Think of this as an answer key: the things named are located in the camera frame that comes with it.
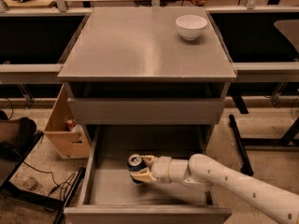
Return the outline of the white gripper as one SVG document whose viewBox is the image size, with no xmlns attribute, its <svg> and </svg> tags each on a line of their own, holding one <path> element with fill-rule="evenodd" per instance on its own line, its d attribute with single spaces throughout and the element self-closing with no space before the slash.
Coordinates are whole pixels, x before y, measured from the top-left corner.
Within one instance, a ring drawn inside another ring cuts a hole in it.
<svg viewBox="0 0 299 224">
<path fill-rule="evenodd" d="M 146 168 L 137 172 L 130 172 L 130 177 L 135 182 L 149 183 L 154 180 L 167 184 L 171 182 L 169 177 L 169 165 L 172 159 L 170 157 L 162 156 L 157 158 L 153 155 L 144 155 L 142 160 Z"/>
</svg>

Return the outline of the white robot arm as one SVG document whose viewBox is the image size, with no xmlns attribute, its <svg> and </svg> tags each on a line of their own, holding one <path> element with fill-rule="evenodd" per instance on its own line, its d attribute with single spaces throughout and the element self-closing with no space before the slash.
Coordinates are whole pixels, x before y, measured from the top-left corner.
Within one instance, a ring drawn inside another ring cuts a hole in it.
<svg viewBox="0 0 299 224">
<path fill-rule="evenodd" d="M 204 154 L 188 160 L 133 154 L 130 177 L 136 182 L 179 183 L 189 189 L 209 190 L 217 184 L 274 219 L 278 224 L 299 224 L 299 196 L 230 169 Z"/>
</svg>

